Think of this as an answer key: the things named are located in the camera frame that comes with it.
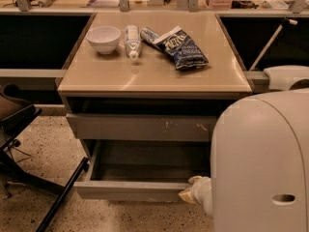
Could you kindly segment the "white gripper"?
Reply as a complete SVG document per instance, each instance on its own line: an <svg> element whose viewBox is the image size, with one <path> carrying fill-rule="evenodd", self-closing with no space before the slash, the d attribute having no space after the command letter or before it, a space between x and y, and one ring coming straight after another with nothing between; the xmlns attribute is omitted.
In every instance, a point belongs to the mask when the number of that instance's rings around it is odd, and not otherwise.
<svg viewBox="0 0 309 232"><path fill-rule="evenodd" d="M179 192L179 197L186 203L200 205L209 217L213 216L211 178L193 176L188 182L190 187Z"/></svg>

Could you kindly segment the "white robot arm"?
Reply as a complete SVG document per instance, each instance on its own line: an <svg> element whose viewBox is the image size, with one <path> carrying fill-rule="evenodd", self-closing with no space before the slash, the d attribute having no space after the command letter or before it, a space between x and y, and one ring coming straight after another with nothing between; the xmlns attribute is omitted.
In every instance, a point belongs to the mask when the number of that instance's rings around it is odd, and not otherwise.
<svg viewBox="0 0 309 232"><path fill-rule="evenodd" d="M251 96L219 117L211 174L180 198L213 217L213 232L309 232L309 90Z"/></svg>

